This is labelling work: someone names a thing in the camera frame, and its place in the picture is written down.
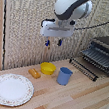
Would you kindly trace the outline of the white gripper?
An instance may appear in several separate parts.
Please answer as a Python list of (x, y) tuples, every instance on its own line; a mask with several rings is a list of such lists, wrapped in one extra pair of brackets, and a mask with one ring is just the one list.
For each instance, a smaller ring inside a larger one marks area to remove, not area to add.
[(43, 20), (41, 23), (41, 29), (40, 34), (44, 37), (46, 37), (45, 46), (50, 46), (50, 40), (49, 37), (61, 37), (59, 39), (59, 42), (57, 43), (58, 46), (61, 46), (63, 43), (63, 37), (71, 37), (74, 32), (73, 26), (60, 26), (56, 24), (56, 21), (54, 19), (47, 19)]

